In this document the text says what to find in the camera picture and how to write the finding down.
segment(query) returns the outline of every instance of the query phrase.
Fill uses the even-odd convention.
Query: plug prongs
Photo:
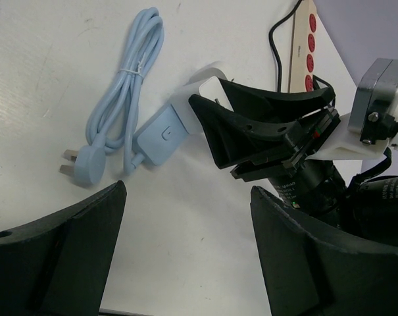
[[[76,161],[76,158],[78,157],[79,152],[77,150],[71,150],[71,149],[67,149],[64,152],[64,158],[67,160],[70,160],[72,162]]]
[[[60,172],[67,176],[74,176],[74,167],[68,165],[61,165]]]

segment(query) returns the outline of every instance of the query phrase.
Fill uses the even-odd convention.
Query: white table surface
[[[236,82],[274,89],[267,31],[284,0],[0,0],[0,230],[84,199],[121,177],[109,157],[101,183],[75,186],[58,172],[114,76],[135,15],[156,6],[166,39],[143,85],[139,126],[199,68],[229,63]],[[350,110],[355,85],[319,23],[316,71]],[[285,68],[291,21],[276,32]],[[339,165],[349,180],[359,163]],[[162,167],[139,168],[102,307],[151,315],[269,315],[249,211],[254,184],[218,170],[204,136],[190,136]]]

